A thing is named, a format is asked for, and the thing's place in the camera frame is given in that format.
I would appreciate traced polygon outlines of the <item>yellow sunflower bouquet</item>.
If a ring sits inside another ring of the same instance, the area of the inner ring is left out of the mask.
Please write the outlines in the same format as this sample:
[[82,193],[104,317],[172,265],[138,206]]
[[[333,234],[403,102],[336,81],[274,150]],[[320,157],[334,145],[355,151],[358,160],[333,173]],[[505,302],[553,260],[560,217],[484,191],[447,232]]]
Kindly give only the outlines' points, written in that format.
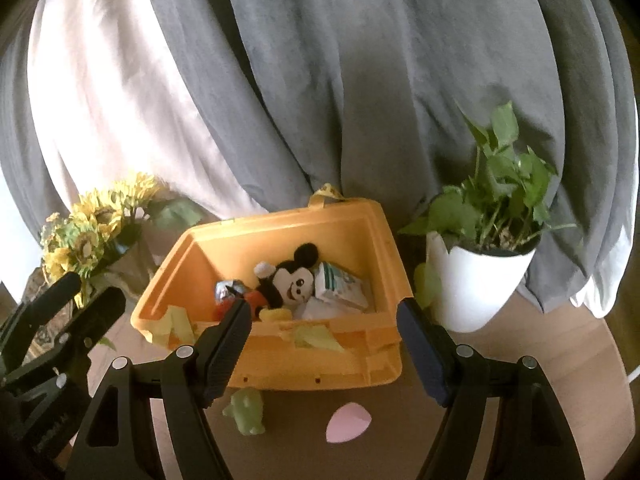
[[146,241],[146,231],[184,231],[204,218],[202,207],[168,190],[162,180],[128,174],[79,196],[66,216],[55,212],[47,218],[40,235],[44,277],[52,285],[68,272],[78,274],[81,288],[74,301],[83,308],[108,287],[102,272],[139,240]]

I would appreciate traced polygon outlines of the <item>white plant pot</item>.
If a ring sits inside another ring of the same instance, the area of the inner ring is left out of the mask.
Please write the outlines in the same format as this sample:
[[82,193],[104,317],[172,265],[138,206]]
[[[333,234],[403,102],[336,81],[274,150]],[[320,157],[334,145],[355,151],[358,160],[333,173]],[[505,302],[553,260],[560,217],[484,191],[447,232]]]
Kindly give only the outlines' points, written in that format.
[[455,333],[484,327],[506,304],[536,254],[481,254],[447,247],[442,237],[426,236],[427,290],[435,321]]

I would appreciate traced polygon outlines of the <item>green plush frog toy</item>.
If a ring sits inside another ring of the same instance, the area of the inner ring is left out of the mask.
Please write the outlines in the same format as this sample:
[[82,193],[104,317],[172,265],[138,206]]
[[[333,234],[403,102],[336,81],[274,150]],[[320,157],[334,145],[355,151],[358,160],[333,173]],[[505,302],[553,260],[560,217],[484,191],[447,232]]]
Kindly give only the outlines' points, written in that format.
[[266,432],[262,393],[255,388],[243,388],[232,394],[222,414],[234,420],[236,429],[244,437],[260,436]]

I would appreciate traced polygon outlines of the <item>pink egg sponge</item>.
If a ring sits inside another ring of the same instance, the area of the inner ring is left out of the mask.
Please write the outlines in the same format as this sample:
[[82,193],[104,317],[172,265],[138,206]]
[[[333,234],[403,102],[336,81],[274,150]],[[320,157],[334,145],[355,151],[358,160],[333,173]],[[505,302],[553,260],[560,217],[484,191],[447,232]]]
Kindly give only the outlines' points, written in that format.
[[370,427],[371,414],[359,403],[349,402],[338,408],[326,425],[326,442],[345,443],[362,436]]

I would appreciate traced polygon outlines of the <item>Mickey Mouse plush toy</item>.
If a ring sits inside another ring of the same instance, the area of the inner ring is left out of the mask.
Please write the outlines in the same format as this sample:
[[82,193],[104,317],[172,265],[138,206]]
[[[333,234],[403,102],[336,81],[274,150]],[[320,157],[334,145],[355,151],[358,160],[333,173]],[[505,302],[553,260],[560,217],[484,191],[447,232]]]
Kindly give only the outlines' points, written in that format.
[[314,267],[319,261],[315,244],[305,243],[295,249],[293,258],[272,264],[257,263],[254,275],[258,279],[256,292],[265,300],[256,308],[262,322],[291,321],[295,311],[314,296]]

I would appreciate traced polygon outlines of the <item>teal white small box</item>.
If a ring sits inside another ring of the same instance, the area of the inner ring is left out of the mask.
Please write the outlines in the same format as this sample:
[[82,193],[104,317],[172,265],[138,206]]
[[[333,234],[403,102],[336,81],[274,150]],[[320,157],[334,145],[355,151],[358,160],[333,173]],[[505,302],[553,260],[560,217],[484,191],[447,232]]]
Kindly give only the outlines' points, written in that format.
[[314,272],[314,296],[360,311],[369,307],[366,283],[356,275],[325,261]]

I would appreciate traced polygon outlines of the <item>green potted plant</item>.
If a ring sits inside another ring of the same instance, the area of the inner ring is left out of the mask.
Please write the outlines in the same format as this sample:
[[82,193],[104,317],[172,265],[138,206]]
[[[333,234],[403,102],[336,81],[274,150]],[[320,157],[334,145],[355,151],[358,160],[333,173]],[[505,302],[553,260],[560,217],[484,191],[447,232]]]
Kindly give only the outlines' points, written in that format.
[[472,174],[443,186],[399,233],[426,240],[435,232],[449,248],[481,254],[525,254],[537,248],[545,232],[571,229],[571,223],[551,220],[546,196],[558,175],[552,163],[530,146],[516,147],[520,125],[513,103],[497,105],[487,126],[462,118],[475,141]]

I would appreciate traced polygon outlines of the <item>white sheer curtain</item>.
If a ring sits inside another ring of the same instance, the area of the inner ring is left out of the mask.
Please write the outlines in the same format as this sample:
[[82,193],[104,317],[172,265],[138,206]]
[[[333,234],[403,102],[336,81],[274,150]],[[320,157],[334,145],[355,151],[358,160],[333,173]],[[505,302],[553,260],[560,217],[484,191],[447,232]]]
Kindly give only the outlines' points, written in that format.
[[1,281],[20,299],[47,216],[145,172],[213,219],[262,208],[232,174],[151,0],[37,0],[1,55]]

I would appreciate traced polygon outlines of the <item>orange plastic basket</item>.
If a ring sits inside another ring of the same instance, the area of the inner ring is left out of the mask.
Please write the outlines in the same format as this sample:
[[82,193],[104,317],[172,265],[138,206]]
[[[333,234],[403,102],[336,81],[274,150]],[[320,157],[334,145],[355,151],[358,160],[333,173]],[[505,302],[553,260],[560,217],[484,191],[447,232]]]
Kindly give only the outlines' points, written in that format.
[[241,287],[253,326],[234,388],[382,386],[402,371],[396,310],[410,285],[382,206],[322,188],[307,207],[187,230],[132,312],[174,350],[218,324]]

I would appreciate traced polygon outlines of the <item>grey curtain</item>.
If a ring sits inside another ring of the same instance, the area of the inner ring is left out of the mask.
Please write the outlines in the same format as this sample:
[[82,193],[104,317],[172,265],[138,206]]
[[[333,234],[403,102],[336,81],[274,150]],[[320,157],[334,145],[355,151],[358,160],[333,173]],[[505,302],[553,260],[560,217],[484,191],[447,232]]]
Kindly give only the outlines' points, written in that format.
[[[37,0],[1,0],[1,55]],[[634,238],[636,97],[610,0],[151,0],[190,96],[261,211],[322,184],[377,200],[392,226],[473,166],[463,115],[512,102],[558,170],[573,227],[542,239],[520,292],[602,318]]]

